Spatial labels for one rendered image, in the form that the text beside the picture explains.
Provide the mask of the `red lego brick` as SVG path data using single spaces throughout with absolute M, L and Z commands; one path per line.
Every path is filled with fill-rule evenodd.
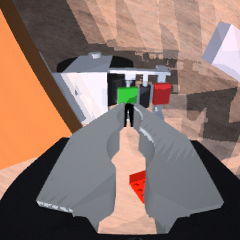
M 144 204 L 143 188 L 145 185 L 145 170 L 129 175 L 129 184 Z

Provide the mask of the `orange wooden platform dolly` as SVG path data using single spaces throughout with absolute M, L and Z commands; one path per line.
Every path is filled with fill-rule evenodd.
M 156 68 L 137 69 L 130 59 L 90 52 L 58 63 L 52 73 L 13 1 L 0 0 L 0 170 L 40 156 L 122 102 L 149 108 L 152 101 L 153 114 L 165 121 L 171 73 Z M 139 88 L 136 74 L 143 74 Z M 149 74 L 158 75 L 157 83 L 148 84 Z

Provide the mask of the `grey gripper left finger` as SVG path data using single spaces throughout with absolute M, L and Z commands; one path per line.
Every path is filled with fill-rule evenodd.
M 120 150 L 127 115 L 128 103 L 119 103 L 61 137 L 23 170 L 0 200 L 0 240 L 69 231 L 75 216 L 88 218 L 98 233 L 98 223 L 115 209 L 116 166 L 111 160 Z

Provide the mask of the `grey box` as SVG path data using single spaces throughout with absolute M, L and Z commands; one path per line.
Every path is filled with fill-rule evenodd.
M 240 82 L 240 30 L 218 22 L 201 58 Z

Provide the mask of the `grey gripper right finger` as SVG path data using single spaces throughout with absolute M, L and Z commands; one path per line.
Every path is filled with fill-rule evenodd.
M 198 140 L 140 104 L 128 103 L 128 112 L 145 158 L 145 211 L 157 234 L 168 233 L 177 218 L 190 217 L 194 231 L 240 240 L 239 178 Z

